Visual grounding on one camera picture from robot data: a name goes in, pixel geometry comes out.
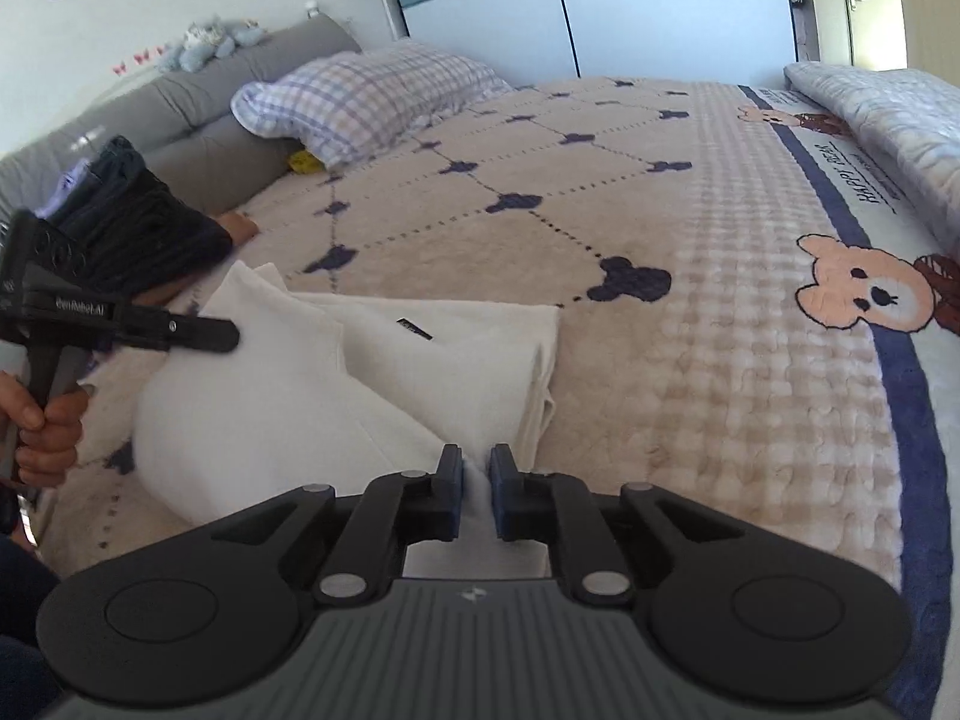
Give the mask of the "person's left hand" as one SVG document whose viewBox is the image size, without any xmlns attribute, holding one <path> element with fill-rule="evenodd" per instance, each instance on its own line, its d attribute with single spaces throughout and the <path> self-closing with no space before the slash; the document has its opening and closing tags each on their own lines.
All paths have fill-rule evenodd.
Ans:
<svg viewBox="0 0 960 720">
<path fill-rule="evenodd" d="M 41 408 L 28 389 L 2 374 L 2 434 L 14 426 L 11 441 L 20 481 L 31 488 L 57 488 L 78 460 L 82 419 L 89 405 L 84 388 L 73 388 Z"/>
</svg>

